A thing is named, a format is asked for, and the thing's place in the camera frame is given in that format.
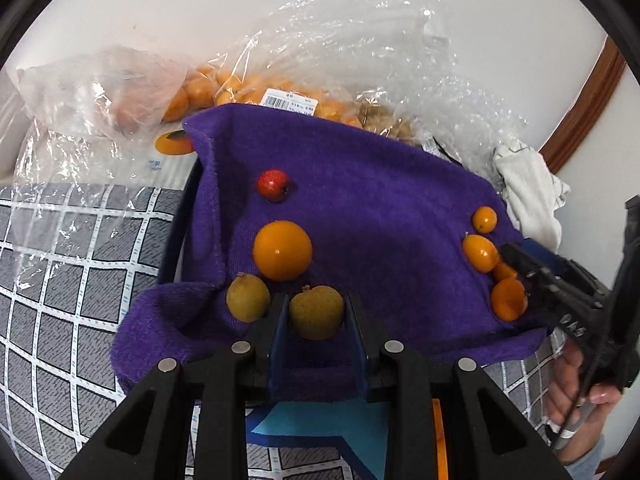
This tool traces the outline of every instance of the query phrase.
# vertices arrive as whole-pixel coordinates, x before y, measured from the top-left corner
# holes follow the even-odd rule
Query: purple towel
[[[268,222],[296,222],[313,243],[313,263],[272,292],[330,285],[357,292],[391,337],[444,360],[480,364],[520,359],[546,334],[527,313],[496,319],[490,276],[473,270],[462,238],[481,205],[498,212],[496,244],[522,237],[491,185],[400,142],[259,106],[225,105],[184,124],[204,166],[186,239],[182,283],[140,294],[116,334],[112,363],[128,389],[160,359],[188,361],[242,338],[247,325],[225,306],[238,272],[257,274],[252,245]],[[295,190],[280,204],[255,190],[269,168]],[[309,342],[289,337],[281,399],[337,400],[355,393],[344,330]]]

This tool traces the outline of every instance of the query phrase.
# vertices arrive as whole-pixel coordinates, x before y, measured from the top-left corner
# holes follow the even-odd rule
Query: orange picture
[[[156,139],[156,150],[163,155],[187,155],[194,152],[191,139],[184,130],[162,134]]]

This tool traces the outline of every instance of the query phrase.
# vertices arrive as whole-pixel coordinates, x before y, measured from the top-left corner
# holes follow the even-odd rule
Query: red fruit
[[[258,193],[270,202],[282,202],[287,194],[288,185],[287,174],[280,170],[265,171],[256,183]]]

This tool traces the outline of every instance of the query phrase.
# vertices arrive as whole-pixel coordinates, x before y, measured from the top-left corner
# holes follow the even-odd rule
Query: clear plastic bag
[[[20,146],[31,125],[20,92],[3,68],[0,70],[0,183],[14,174]]]
[[[170,103],[190,78],[185,63],[119,46],[21,75],[29,120],[9,234],[21,294],[39,290],[60,261],[71,265],[116,244],[122,219],[140,211],[141,196],[148,203],[146,187],[186,180],[193,149],[186,136],[177,139],[180,131],[172,134],[179,124],[162,122],[181,118],[171,116]],[[159,171],[163,157],[183,160],[168,164],[170,178]]]
[[[456,73],[445,14],[421,0],[296,0],[203,72],[217,105],[267,104],[268,88],[304,96],[320,118],[438,153],[435,138],[500,190],[495,148],[524,121]]]
[[[187,72],[184,63],[114,46],[29,68],[19,88],[34,117],[49,130],[124,142],[161,123]]]

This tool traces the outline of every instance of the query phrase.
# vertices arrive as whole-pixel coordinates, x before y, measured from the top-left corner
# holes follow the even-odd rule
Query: white towel
[[[502,198],[514,227],[557,253],[562,226],[554,211],[564,205],[571,188],[548,170],[542,155],[520,140],[499,145],[494,164],[504,179]]]

